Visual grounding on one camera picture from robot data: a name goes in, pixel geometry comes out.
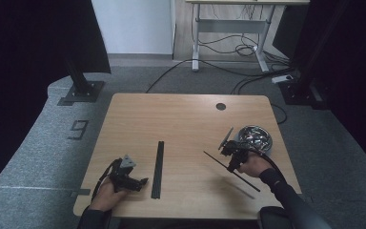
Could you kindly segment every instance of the hand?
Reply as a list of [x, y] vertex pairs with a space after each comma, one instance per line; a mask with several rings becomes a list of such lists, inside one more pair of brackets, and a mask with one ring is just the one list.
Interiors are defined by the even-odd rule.
[[127, 190], [121, 190], [115, 193], [112, 182], [108, 177], [106, 177], [100, 185], [99, 191], [91, 202], [89, 209], [107, 212], [114, 208], [114, 206], [128, 193], [129, 191]]
[[251, 177], [259, 177], [260, 174], [269, 169], [273, 168], [272, 165], [265, 159], [253, 152], [248, 153], [248, 160], [241, 164], [237, 171], [239, 173], [245, 173]]

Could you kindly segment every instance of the table leg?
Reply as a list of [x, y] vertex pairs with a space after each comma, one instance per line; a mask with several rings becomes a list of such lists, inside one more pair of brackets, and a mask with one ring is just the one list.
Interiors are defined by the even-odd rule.
[[269, 67], [267, 67], [266, 61], [264, 59], [263, 46], [266, 41], [267, 33], [269, 32], [270, 24], [272, 24], [272, 18], [274, 13], [275, 13], [275, 5], [270, 5], [263, 33], [260, 34], [260, 40], [257, 46], [254, 46], [254, 52], [256, 54], [262, 72], [269, 71]]
[[195, 29], [194, 29], [194, 46], [193, 46], [193, 61], [192, 70], [193, 72], [198, 72], [198, 57], [199, 57], [199, 47], [198, 47], [198, 27], [200, 23], [200, 4], [195, 4], [197, 7], [197, 16], [195, 17]]

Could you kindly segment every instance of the metal bowl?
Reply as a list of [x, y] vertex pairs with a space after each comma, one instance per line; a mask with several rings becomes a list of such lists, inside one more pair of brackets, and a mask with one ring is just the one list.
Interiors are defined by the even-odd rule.
[[245, 126], [234, 137], [235, 141], [248, 142], [258, 151], [269, 154], [273, 140], [270, 134], [259, 126]]

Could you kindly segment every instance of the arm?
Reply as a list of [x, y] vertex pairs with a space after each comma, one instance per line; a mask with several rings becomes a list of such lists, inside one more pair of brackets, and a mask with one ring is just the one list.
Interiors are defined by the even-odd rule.
[[127, 194], [128, 191], [125, 190], [115, 193], [112, 182], [106, 178], [91, 205], [84, 211], [78, 229], [103, 228], [105, 221], [111, 217], [111, 209]]
[[260, 179], [269, 185], [278, 201], [286, 210], [296, 229], [329, 229], [331, 226], [288, 185], [269, 162], [255, 153], [250, 153], [248, 161], [238, 168], [239, 173]]

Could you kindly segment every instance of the wooden table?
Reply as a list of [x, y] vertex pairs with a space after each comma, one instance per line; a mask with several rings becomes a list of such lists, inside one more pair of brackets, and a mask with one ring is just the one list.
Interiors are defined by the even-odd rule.
[[[200, 32], [225, 32], [225, 33], [258, 33], [259, 40], [254, 46], [254, 53], [262, 72], [268, 72], [263, 46], [266, 41], [270, 24], [276, 5], [308, 5], [310, 0], [186, 0], [188, 3], [196, 4], [195, 27], [193, 32], [193, 66], [194, 72], [199, 70], [199, 45], [198, 34]], [[267, 5], [266, 20], [221, 20], [221, 19], [202, 19], [200, 18], [201, 4], [219, 5]]]
[[[219, 111], [217, 103], [226, 109]], [[130, 176], [149, 178], [113, 211], [134, 218], [256, 219], [263, 206], [280, 206], [269, 187], [247, 177], [261, 192], [203, 154], [228, 165], [217, 148], [231, 127], [233, 134], [258, 125], [273, 138], [271, 158], [301, 193], [275, 121], [269, 99], [258, 95], [115, 94], [91, 156], [81, 189], [94, 189], [116, 158], [129, 155], [137, 164]], [[158, 141], [165, 141], [161, 198], [151, 198]], [[78, 196], [73, 212], [81, 216], [90, 196]]]

